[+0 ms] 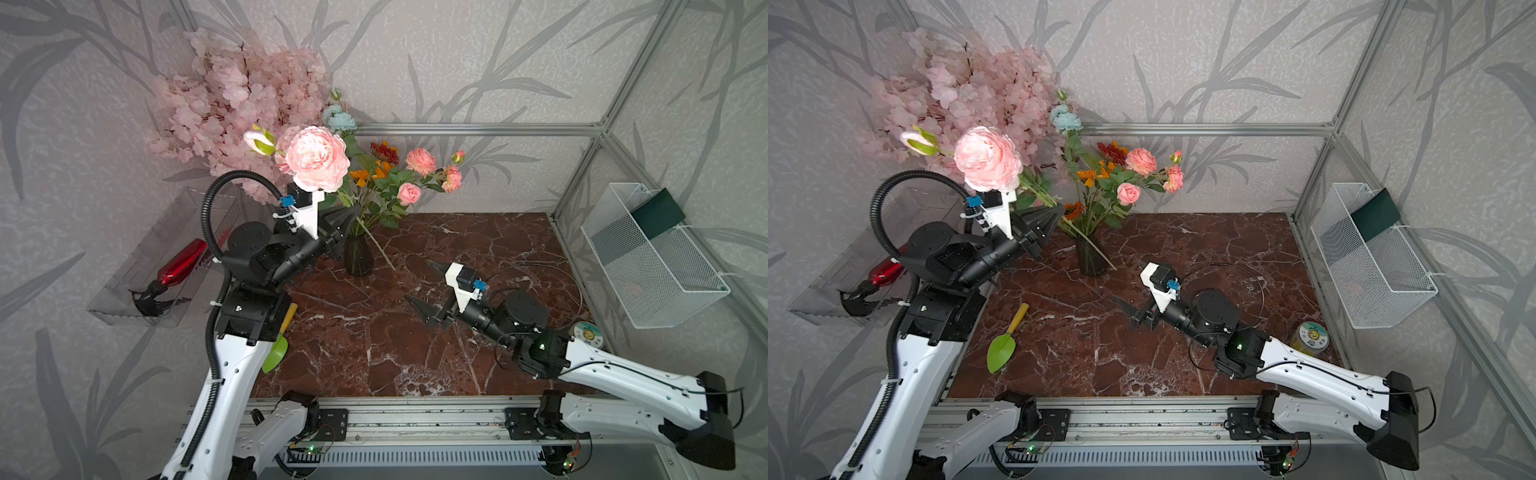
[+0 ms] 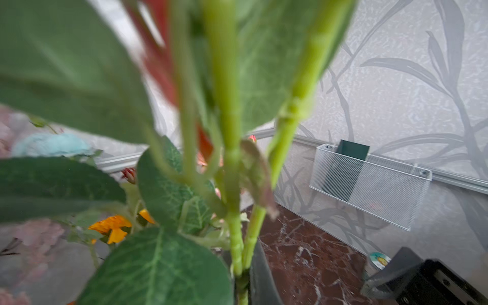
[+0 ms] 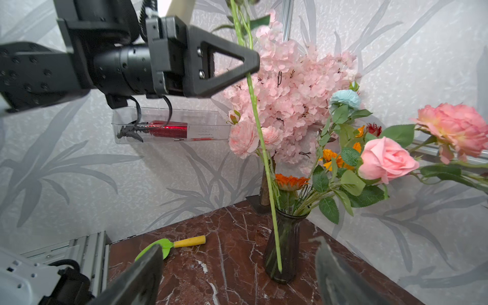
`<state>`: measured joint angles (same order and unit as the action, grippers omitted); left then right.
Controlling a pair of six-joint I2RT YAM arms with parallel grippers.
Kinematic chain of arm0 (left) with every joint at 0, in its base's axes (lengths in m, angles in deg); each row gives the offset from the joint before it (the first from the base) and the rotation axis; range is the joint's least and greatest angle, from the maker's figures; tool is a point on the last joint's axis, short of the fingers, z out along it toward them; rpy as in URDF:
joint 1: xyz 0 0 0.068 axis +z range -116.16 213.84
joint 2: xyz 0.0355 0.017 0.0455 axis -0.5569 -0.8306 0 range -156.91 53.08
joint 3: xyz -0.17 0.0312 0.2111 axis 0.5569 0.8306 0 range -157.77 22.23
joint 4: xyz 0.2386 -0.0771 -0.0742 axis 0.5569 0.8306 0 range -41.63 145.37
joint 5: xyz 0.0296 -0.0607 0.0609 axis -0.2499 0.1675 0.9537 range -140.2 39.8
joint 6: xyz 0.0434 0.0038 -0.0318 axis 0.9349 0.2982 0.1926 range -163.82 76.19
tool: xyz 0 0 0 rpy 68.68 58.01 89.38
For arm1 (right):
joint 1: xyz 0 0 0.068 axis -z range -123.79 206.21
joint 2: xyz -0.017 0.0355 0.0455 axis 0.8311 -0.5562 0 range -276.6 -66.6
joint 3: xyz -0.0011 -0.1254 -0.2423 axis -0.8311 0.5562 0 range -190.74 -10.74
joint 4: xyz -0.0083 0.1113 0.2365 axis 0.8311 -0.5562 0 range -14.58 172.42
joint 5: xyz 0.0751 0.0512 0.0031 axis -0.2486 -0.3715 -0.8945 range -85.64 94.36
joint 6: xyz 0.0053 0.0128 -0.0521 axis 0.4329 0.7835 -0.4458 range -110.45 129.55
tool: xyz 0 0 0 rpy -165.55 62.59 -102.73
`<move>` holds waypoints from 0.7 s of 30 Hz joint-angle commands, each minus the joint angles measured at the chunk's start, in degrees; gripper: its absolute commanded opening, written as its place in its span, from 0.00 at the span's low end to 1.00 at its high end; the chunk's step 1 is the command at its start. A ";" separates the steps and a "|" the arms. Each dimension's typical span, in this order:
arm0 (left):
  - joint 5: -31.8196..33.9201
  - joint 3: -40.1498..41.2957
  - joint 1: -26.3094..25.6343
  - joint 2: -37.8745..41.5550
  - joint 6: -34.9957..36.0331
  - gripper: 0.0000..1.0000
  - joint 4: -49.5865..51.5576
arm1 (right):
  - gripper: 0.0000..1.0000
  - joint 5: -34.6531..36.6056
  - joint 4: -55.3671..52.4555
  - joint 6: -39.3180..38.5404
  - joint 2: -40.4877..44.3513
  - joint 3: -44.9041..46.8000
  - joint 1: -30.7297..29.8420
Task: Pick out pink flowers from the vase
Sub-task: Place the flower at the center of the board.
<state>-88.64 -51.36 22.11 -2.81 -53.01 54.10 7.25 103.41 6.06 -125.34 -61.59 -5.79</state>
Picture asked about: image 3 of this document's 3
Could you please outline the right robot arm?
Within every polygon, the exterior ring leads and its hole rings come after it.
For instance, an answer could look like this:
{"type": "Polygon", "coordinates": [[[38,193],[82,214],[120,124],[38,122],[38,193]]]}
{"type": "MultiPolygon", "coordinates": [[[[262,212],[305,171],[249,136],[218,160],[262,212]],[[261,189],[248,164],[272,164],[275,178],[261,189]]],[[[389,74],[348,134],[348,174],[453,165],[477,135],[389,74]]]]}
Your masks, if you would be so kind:
{"type": "MultiPolygon", "coordinates": [[[[316,275],[324,304],[387,304],[353,268],[336,256],[325,238],[316,253],[316,275]]],[[[204,236],[172,243],[155,241],[98,296],[91,280],[71,259],[38,264],[1,249],[1,304],[155,304],[163,260],[171,248],[203,245],[204,236]]]]}

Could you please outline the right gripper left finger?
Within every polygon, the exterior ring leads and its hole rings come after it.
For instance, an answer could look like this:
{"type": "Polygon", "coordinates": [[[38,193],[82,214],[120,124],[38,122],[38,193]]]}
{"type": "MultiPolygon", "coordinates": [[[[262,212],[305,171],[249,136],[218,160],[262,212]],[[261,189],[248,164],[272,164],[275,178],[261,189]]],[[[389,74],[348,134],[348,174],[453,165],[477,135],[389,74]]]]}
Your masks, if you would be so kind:
{"type": "Polygon", "coordinates": [[[89,303],[156,304],[162,271],[162,249],[155,245],[89,303]]]}

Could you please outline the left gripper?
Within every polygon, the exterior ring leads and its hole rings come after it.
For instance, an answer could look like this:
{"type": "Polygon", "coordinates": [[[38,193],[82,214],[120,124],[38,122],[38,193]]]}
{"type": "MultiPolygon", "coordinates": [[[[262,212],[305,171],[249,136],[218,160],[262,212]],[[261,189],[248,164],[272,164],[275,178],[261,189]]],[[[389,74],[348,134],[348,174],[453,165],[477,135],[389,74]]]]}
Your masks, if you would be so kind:
{"type": "Polygon", "coordinates": [[[176,16],[146,20],[152,88],[147,97],[211,97],[258,72],[259,54],[176,16]]]}

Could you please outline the pink rose stem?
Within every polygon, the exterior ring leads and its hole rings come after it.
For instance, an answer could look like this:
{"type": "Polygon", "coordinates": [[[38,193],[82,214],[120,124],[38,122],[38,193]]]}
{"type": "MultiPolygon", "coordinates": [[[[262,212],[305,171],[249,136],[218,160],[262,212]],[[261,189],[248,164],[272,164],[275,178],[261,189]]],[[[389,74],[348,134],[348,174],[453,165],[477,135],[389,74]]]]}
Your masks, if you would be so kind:
{"type": "Polygon", "coordinates": [[[388,185],[391,181],[409,175],[420,168],[419,161],[393,139],[383,137],[372,139],[355,148],[357,157],[341,157],[347,169],[341,174],[342,191],[347,196],[351,208],[363,208],[375,205],[389,198],[388,185]]]}

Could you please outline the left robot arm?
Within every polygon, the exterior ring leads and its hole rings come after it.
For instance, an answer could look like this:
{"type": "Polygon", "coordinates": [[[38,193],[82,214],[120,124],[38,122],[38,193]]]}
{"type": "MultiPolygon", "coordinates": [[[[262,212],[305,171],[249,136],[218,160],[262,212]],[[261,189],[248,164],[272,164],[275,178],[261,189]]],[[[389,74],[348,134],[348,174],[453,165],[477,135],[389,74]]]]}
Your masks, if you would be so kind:
{"type": "Polygon", "coordinates": [[[2,113],[100,90],[112,109],[137,95],[209,98],[258,72],[257,52],[190,24],[192,1],[55,1],[66,50],[1,45],[2,113]]]}

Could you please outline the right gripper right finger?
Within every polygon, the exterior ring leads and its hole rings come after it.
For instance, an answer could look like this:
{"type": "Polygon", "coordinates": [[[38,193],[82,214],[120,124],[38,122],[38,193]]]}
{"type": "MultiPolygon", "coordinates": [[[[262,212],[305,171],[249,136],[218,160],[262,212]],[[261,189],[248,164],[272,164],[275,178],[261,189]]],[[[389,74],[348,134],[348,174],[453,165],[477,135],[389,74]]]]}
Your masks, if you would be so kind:
{"type": "Polygon", "coordinates": [[[315,256],[316,278],[324,304],[390,304],[347,262],[334,254],[324,237],[315,256]]]}

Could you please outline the pink carnation stem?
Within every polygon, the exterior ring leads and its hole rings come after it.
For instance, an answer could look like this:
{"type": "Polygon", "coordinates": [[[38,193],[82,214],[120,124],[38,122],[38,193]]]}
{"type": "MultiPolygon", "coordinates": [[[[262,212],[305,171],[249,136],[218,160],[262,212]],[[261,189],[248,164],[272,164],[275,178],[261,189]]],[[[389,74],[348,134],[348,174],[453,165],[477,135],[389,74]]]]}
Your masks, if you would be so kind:
{"type": "MultiPolygon", "coordinates": [[[[254,154],[260,145],[256,123],[249,118],[242,118],[237,111],[229,112],[232,124],[229,136],[230,150],[239,158],[245,159],[254,154]]],[[[284,139],[283,123],[278,121],[262,128],[263,139],[270,156],[277,153],[278,146],[284,139]]]]}
{"type": "MultiPolygon", "coordinates": [[[[245,5],[245,1],[242,1],[241,5],[238,5],[235,0],[230,1],[231,7],[231,14],[233,17],[233,24],[235,27],[236,35],[238,38],[238,44],[242,47],[246,47],[251,51],[254,50],[254,39],[251,35],[250,29],[250,17],[245,16],[244,11],[241,7],[245,5]]],[[[274,230],[274,244],[275,244],[275,254],[277,257],[277,270],[279,273],[283,271],[282,266],[282,256],[281,256],[281,248],[280,248],[280,237],[278,232],[278,219],[277,219],[277,209],[276,209],[276,199],[277,194],[274,191],[273,182],[271,180],[271,166],[272,163],[270,162],[269,154],[266,149],[266,144],[264,142],[263,136],[263,129],[261,127],[261,122],[259,119],[259,113],[257,108],[257,97],[254,91],[254,84],[252,81],[251,73],[248,72],[246,74],[247,85],[249,88],[249,95],[250,100],[252,103],[252,110],[254,114],[255,124],[257,127],[257,133],[259,136],[259,144],[261,147],[261,157],[264,162],[264,170],[266,173],[266,181],[268,185],[268,192],[269,192],[269,202],[271,205],[271,215],[273,219],[273,230],[274,230]]]]}

